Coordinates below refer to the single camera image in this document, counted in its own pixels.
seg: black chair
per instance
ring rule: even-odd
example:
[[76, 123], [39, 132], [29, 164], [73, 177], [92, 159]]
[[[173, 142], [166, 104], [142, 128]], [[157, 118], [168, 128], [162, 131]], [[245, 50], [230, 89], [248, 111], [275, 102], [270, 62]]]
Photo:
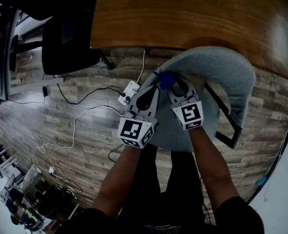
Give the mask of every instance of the black chair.
[[18, 36], [13, 38], [11, 71], [16, 69], [17, 54], [41, 46], [43, 69], [47, 75], [81, 70], [97, 64], [100, 58], [108, 70], [114, 68], [100, 49], [90, 49], [96, 0], [0, 0], [2, 2], [37, 20], [52, 16], [44, 25], [42, 41], [18, 45]]

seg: black frame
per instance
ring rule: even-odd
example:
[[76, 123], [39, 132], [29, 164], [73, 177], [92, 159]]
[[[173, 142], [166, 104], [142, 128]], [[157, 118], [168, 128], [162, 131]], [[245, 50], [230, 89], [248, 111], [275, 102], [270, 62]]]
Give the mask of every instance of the black frame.
[[229, 109], [227, 108], [227, 106], [225, 106], [225, 104], [219, 98], [219, 96], [212, 90], [212, 88], [207, 83], [204, 84], [204, 87], [207, 89], [207, 91], [210, 93], [210, 95], [216, 101], [219, 108], [225, 114], [225, 116], [227, 117], [228, 121], [231, 123], [231, 126], [233, 127], [233, 129], [235, 131], [232, 138], [229, 138], [229, 137], [227, 137], [227, 136], [225, 136], [225, 135], [223, 135], [217, 131], [216, 132], [216, 138], [218, 140], [222, 141], [225, 145], [234, 149], [243, 129], [240, 126], [236, 125], [235, 121], [231, 118], [231, 116], [229, 114]]

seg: white power strip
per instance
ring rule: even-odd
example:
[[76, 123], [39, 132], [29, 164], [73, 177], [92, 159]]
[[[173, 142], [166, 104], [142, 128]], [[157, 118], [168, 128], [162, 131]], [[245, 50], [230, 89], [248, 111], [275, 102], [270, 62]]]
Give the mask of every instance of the white power strip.
[[119, 96], [118, 101], [122, 105], [127, 106], [128, 103], [131, 101], [132, 97], [137, 93], [139, 88], [140, 88], [140, 85], [132, 80], [124, 89], [124, 91], [122, 92], [122, 95]]

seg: wooden table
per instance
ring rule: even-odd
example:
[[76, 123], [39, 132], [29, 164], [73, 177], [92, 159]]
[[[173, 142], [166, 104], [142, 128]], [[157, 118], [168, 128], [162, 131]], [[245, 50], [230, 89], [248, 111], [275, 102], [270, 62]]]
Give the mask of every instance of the wooden table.
[[288, 0], [98, 0], [90, 46], [233, 49], [288, 79]]

